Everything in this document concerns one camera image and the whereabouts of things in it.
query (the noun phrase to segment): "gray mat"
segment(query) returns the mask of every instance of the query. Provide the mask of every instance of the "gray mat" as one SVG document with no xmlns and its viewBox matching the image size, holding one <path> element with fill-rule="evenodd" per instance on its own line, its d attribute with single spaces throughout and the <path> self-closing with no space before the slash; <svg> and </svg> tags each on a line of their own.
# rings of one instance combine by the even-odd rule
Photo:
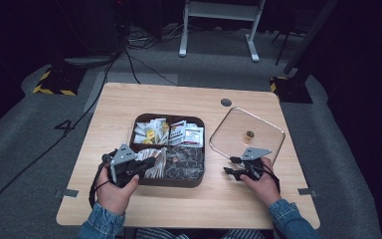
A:
<svg viewBox="0 0 382 239">
<path fill-rule="evenodd" d="M 178 85 L 178 75 L 175 74 L 145 74 L 145 73 L 136 73 L 135 76 L 139 80 L 141 84 L 146 85 L 165 85 L 165 86 L 177 86 Z M 95 79 L 95 85 L 90 93 L 89 98 L 85 104 L 83 112 L 86 112 L 92 103 L 95 101 L 98 96 L 98 92 L 101 88 L 101 84 L 104 81 L 104 72 L 100 72 Z M 135 79 L 132 73 L 121 73 L 121 72 L 109 72 L 107 74 L 107 82 L 108 83 L 129 83 L 129 84 L 137 84 L 138 81 Z M 94 104 L 90 110 L 90 113 L 95 111 L 97 104 Z"/>
</svg>

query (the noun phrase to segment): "metal stand leg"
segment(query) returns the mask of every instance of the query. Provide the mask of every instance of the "metal stand leg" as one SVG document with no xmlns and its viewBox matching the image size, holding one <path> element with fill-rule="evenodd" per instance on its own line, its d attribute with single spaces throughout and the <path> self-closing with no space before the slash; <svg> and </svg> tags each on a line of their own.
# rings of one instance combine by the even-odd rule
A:
<svg viewBox="0 0 382 239">
<path fill-rule="evenodd" d="M 254 36 L 256 35 L 257 27 L 259 26 L 260 17 L 262 16 L 263 6 L 265 5 L 265 0 L 260 1 L 259 10 L 257 11 L 256 19 L 253 22 L 253 27 L 251 29 L 251 34 L 246 34 L 246 40 L 248 49 L 250 50 L 251 58 L 253 62 L 258 62 L 260 60 L 259 54 L 257 53 L 256 46 L 254 45 Z"/>
<path fill-rule="evenodd" d="M 179 47 L 180 57 L 185 57 L 187 55 L 189 4 L 190 4 L 190 1 L 186 0 L 185 8 L 184 8 L 184 29 L 182 30 L 181 46 Z"/>
</svg>

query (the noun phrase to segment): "denim sleeve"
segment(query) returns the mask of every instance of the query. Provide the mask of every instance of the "denim sleeve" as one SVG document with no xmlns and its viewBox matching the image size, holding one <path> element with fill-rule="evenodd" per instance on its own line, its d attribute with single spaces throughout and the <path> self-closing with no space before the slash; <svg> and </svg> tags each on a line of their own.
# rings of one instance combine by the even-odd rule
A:
<svg viewBox="0 0 382 239">
<path fill-rule="evenodd" d="M 120 231 L 125 214 L 117 215 L 96 203 L 77 238 L 114 238 Z"/>
<path fill-rule="evenodd" d="M 278 230 L 287 239 L 292 238 L 319 238 L 311 224 L 299 214 L 294 203 L 281 199 L 269 207 Z"/>
</svg>

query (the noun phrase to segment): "wooden table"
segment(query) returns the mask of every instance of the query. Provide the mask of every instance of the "wooden table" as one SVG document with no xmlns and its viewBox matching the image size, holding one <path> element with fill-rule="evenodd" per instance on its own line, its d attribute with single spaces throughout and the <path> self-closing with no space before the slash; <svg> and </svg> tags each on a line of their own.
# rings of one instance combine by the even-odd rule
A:
<svg viewBox="0 0 382 239">
<path fill-rule="evenodd" d="M 299 195 L 307 188 L 289 135 L 278 98 L 273 93 L 220 89 L 165 87 L 108 83 L 95 109 L 68 188 L 77 197 L 65 196 L 58 212 L 61 225 L 81 225 L 91 213 L 89 191 L 104 153 L 129 143 L 134 120 L 141 114 L 190 116 L 205 124 L 206 171 L 195 188 L 139 185 L 126 210 L 126 227 L 164 228 L 273 228 L 267 207 L 257 200 L 244 183 L 226 175 L 230 161 L 209 146 L 209 138 L 232 101 L 254 115 L 281 127 L 285 141 L 275 163 L 281 180 L 282 197 L 295 202 L 300 213 L 314 228 L 319 219 L 310 195 Z"/>
</svg>

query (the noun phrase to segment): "person's left hand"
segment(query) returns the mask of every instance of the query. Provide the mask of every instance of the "person's left hand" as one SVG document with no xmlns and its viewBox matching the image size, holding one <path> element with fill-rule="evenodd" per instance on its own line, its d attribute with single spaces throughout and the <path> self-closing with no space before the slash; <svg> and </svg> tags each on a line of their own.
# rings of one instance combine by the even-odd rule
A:
<svg viewBox="0 0 382 239">
<path fill-rule="evenodd" d="M 105 166 L 97 179 L 97 202 L 105 209 L 123 215 L 129 203 L 129 198 L 138 186 L 138 175 L 134 177 L 123 187 L 119 188 L 108 182 L 107 167 Z"/>
</svg>

